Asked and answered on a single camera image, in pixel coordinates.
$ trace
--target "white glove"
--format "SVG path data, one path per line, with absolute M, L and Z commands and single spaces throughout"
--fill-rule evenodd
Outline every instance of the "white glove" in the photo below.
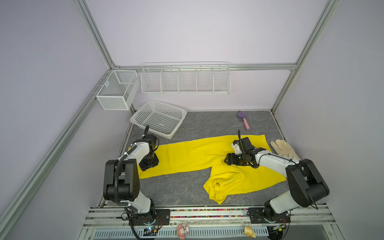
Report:
M 275 142 L 271 142 L 271 146 L 282 157 L 300 160 L 293 148 L 284 140 L 277 139 Z

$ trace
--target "black mounting plate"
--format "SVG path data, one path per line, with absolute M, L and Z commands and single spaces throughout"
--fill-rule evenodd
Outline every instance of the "black mounting plate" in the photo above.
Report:
M 163 225 L 169 225 L 169 220 L 170 220 L 170 210 L 169 209 L 156 209 L 156 217 L 155 222 L 151 225 L 161 225 L 161 220 L 163 220 Z M 140 216 L 136 216 L 132 219 L 132 225 L 134 226 L 147 226 L 144 224 Z
M 264 207 L 250 207 L 248 208 L 248 214 L 249 218 L 251 219 L 251 223 L 270 223 L 267 220 L 265 220 L 263 213 Z M 276 218 L 276 221 L 273 223 L 284 223 L 284 221 L 281 219 L 284 218 L 285 223 L 290 223 L 291 219 L 288 216 L 288 212 L 282 213 L 278 218 Z

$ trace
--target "scoop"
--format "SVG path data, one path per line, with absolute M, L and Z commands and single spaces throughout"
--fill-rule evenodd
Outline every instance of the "scoop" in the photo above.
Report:
M 237 112 L 237 116 L 243 118 L 243 120 L 244 120 L 244 125 L 245 125 L 245 129 L 246 129 L 246 130 L 251 129 L 251 128 L 249 127 L 249 125 L 248 125 L 247 120 L 245 119 L 245 118 L 247 117 L 247 114 L 246 114 L 245 112 L 238 111 L 238 112 Z

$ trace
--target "yellow pants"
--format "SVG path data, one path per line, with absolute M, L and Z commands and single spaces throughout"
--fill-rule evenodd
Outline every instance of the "yellow pants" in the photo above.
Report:
M 264 135 L 248 137 L 255 147 L 270 148 Z M 224 163 L 227 153 L 234 152 L 231 144 L 236 135 L 210 137 L 187 142 L 160 145 L 156 151 L 158 166 L 145 172 L 139 169 L 141 179 L 177 172 L 197 171 L 211 167 L 204 189 L 209 199 L 221 204 L 227 195 L 244 194 L 271 187 L 285 181 L 285 177 L 266 167 L 228 166 Z

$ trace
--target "gray marble tabletop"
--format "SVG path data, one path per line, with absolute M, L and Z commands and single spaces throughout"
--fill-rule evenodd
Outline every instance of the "gray marble tabletop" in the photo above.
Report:
M 268 144 L 270 144 L 270 141 L 282 139 L 270 112 L 251 111 L 246 113 L 251 128 L 248 131 L 244 127 L 243 119 L 237 117 L 236 112 L 188 112 L 173 138 L 159 137 L 160 144 L 184 142 L 206 137 L 237 135 L 237 129 L 241 130 L 242 135 L 264 134 Z M 143 132 L 142 129 L 134 126 L 129 140 L 140 139 Z M 203 188 L 209 176 L 210 168 L 141 179 L 140 190 L 151 198 L 158 207 L 218 205 L 218 203 L 208 198 L 208 194 Z M 288 184 L 284 181 L 260 191 L 229 195 L 222 205 L 264 205 L 266 201 L 284 193 L 288 189 Z

